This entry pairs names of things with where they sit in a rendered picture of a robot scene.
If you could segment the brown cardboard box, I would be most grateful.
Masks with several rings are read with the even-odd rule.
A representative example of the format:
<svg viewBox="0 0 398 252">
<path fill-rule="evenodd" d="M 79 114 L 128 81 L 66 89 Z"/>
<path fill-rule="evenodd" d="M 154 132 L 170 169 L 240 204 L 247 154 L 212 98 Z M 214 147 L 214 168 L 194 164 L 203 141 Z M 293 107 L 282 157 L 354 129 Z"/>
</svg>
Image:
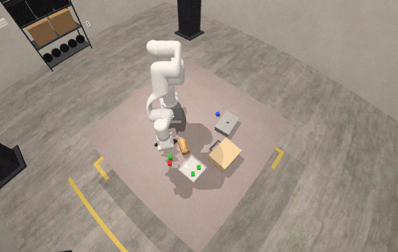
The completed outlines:
<svg viewBox="0 0 398 252">
<path fill-rule="evenodd" d="M 190 149 L 188 148 L 185 138 L 178 140 L 178 143 L 180 145 L 180 149 L 181 149 L 183 155 L 187 155 L 190 153 Z"/>
</svg>

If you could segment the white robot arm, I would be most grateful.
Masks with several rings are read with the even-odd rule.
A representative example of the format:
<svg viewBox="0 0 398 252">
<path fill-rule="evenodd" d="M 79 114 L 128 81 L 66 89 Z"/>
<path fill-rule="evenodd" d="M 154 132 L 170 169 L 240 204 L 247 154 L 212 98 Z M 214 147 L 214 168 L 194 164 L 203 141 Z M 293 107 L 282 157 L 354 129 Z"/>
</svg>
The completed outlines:
<svg viewBox="0 0 398 252">
<path fill-rule="evenodd" d="M 173 143 L 170 143 L 172 132 L 169 131 L 173 119 L 173 111 L 169 108 L 178 103 L 174 86 L 182 85 L 185 81 L 184 61 L 181 59 L 182 45 L 179 41 L 151 40 L 146 48 L 149 55 L 156 57 L 157 60 L 150 67 L 152 94 L 147 100 L 146 111 L 148 120 L 155 122 L 154 129 L 160 144 L 157 146 L 158 151 L 166 151 L 174 149 Z M 167 108 L 152 108 L 151 103 L 161 97 L 162 105 Z"/>
</svg>

